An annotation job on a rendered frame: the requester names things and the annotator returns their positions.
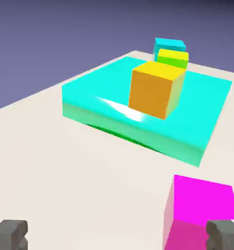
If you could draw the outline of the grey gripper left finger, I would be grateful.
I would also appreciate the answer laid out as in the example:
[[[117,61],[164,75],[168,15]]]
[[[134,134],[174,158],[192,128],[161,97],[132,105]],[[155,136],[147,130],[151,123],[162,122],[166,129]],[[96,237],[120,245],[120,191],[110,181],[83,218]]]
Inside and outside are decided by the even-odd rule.
[[[26,220],[0,220],[0,250],[28,250]]]

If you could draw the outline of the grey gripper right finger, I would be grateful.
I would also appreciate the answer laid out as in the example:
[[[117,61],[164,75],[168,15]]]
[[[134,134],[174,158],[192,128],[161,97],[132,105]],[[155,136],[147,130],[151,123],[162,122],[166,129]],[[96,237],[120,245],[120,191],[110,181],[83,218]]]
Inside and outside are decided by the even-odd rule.
[[[206,233],[206,250],[234,250],[234,220],[208,221]]]

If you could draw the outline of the small magenta cube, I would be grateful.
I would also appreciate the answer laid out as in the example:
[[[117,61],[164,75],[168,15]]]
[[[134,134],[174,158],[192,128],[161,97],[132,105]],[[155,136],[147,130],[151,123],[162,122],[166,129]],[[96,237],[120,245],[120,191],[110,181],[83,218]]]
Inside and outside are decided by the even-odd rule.
[[[163,250],[206,250],[206,224],[234,219],[230,185],[175,175],[163,221]]]

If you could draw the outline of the small orange cube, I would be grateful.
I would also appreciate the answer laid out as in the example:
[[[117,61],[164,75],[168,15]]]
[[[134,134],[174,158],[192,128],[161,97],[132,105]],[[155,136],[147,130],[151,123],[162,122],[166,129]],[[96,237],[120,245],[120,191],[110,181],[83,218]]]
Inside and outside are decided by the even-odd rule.
[[[165,120],[178,106],[186,69],[147,61],[132,70],[128,106]]]

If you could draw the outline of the small yellow-green cube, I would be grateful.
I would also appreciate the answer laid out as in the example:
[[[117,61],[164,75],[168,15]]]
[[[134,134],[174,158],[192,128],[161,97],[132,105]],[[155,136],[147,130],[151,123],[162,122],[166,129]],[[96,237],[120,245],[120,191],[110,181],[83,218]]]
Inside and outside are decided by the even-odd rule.
[[[157,62],[187,69],[189,53],[169,49],[160,49],[157,56]]]

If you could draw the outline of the small light blue cube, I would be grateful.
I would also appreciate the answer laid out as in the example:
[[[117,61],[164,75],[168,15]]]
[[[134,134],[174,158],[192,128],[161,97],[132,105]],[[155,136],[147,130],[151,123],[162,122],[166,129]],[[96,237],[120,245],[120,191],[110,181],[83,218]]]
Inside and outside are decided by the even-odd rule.
[[[186,46],[182,40],[172,40],[164,38],[155,38],[153,49],[153,61],[157,61],[157,56],[160,49],[168,49],[174,51],[186,51]]]

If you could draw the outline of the large cyan box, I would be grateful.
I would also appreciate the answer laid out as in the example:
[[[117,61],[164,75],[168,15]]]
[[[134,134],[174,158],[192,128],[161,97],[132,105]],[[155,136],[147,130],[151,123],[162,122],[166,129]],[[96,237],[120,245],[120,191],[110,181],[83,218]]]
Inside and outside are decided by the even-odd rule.
[[[141,64],[124,57],[64,84],[63,116],[198,167],[232,82],[187,71],[178,106],[161,120],[128,107]]]

